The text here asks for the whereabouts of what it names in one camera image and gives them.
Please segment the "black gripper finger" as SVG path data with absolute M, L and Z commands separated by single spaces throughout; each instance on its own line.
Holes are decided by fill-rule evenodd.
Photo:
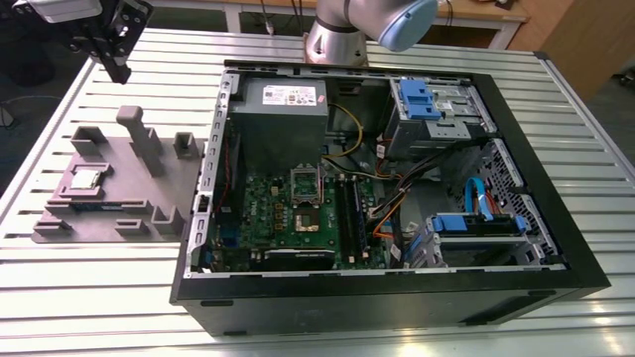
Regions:
M 97 22 L 65 22 L 65 31 L 72 36 L 72 44 L 99 60 L 111 79 L 119 82 L 119 66 L 112 57 L 112 46 Z
M 117 83 L 127 83 L 131 69 L 127 60 L 153 14 L 147 1 L 123 1 L 116 17 L 116 65 Z

